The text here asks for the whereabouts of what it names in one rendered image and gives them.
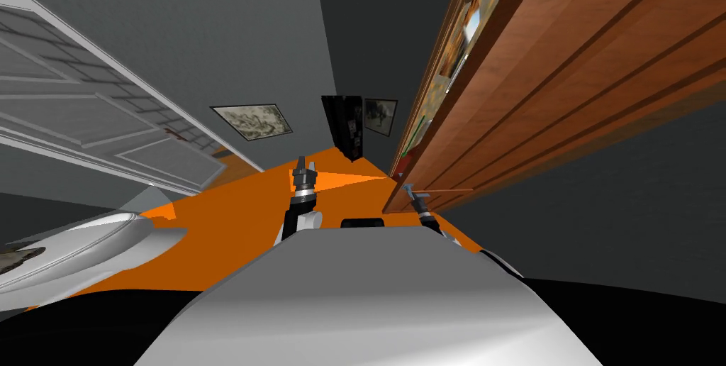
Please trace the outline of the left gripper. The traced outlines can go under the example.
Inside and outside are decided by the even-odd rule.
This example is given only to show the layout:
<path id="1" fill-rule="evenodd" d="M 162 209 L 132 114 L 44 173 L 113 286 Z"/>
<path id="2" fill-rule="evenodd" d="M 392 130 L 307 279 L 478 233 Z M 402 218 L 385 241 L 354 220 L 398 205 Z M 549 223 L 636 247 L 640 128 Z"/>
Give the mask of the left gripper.
<path id="1" fill-rule="evenodd" d="M 310 162 L 307 169 L 306 158 L 304 156 L 298 158 L 296 169 L 291 171 L 292 186 L 295 192 L 314 191 L 318 176 L 318 172 L 314 169 L 314 162 Z"/>

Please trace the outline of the dark framed picture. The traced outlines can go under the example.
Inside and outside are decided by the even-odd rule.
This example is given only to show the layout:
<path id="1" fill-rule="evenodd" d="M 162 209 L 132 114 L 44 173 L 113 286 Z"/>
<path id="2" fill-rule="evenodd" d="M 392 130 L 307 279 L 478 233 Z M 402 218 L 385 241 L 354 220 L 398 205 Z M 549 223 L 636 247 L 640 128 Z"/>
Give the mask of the dark framed picture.
<path id="1" fill-rule="evenodd" d="M 389 137 L 397 105 L 395 99 L 364 99 L 364 127 Z"/>

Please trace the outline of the black cabinet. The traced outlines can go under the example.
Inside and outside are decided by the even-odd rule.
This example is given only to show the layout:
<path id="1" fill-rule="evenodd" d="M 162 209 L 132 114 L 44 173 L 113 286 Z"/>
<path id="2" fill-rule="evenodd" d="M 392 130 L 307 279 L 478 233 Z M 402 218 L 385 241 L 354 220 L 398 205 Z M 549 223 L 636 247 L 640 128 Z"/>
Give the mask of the black cabinet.
<path id="1" fill-rule="evenodd" d="M 363 113 L 361 96 L 322 96 L 321 101 L 335 147 L 350 162 L 363 157 Z"/>

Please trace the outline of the white rounded tub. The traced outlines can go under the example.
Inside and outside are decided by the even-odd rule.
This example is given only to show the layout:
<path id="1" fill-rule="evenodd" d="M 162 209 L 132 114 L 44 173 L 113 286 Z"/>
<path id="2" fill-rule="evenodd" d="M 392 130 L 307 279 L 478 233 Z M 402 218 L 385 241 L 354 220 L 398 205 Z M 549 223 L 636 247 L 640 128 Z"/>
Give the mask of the white rounded tub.
<path id="1" fill-rule="evenodd" d="M 174 247 L 185 228 L 156 228 L 150 218 L 115 213 L 0 248 L 0 312 L 46 306 Z"/>

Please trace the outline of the colourful poster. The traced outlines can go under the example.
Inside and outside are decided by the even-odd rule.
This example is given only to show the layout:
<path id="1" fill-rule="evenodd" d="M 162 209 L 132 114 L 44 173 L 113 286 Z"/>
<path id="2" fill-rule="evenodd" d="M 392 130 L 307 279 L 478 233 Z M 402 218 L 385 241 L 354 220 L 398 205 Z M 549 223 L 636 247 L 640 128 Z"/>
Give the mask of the colourful poster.
<path id="1" fill-rule="evenodd" d="M 498 1 L 471 0 L 464 5 L 438 65 L 437 76 L 440 79 L 450 82 L 460 73 Z"/>

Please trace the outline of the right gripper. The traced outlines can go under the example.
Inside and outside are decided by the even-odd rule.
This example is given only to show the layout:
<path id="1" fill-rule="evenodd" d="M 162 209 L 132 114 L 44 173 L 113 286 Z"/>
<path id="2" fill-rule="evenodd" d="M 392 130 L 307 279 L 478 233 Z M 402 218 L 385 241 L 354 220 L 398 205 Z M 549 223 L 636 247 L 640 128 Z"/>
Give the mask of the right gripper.
<path id="1" fill-rule="evenodd" d="M 425 198 L 428 197 L 428 194 L 415 193 L 410 187 L 406 187 L 406 193 L 411 198 L 412 207 L 417 213 L 428 212 L 428 208 L 425 203 Z"/>

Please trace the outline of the white panelled door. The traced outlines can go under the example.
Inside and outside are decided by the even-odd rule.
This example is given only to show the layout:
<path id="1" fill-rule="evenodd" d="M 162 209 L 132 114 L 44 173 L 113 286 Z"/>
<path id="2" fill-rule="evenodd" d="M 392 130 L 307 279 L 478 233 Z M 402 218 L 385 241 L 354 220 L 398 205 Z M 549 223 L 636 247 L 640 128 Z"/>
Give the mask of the white panelled door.
<path id="1" fill-rule="evenodd" d="M 184 196 L 259 172 L 36 0 L 0 0 L 0 144 Z"/>

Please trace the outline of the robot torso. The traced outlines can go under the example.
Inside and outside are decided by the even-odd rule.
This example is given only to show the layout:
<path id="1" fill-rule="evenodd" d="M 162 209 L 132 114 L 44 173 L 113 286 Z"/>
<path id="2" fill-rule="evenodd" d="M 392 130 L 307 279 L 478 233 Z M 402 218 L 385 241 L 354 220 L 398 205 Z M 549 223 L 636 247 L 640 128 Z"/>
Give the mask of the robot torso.
<path id="1" fill-rule="evenodd" d="M 602 366 L 497 257 L 422 226 L 304 229 L 188 304 L 135 366 Z"/>

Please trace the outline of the grey framed landscape picture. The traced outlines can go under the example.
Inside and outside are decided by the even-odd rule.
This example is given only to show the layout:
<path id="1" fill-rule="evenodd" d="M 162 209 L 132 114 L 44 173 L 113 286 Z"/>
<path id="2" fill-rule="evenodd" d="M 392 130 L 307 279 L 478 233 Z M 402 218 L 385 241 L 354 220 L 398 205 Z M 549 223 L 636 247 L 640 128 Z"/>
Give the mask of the grey framed landscape picture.
<path id="1" fill-rule="evenodd" d="M 276 104 L 212 106 L 211 109 L 247 141 L 293 133 Z"/>

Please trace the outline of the brown wooden door leaf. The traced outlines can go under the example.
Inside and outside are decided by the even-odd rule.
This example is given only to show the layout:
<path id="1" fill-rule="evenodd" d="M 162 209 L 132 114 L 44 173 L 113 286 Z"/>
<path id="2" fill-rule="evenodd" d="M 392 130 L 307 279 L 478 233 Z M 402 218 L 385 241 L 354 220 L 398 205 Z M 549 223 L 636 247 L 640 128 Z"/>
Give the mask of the brown wooden door leaf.
<path id="1" fill-rule="evenodd" d="M 386 214 L 413 191 L 443 212 L 726 101 L 726 0 L 498 0 L 460 73 L 438 65 L 459 12 L 451 0 L 403 144 Z"/>

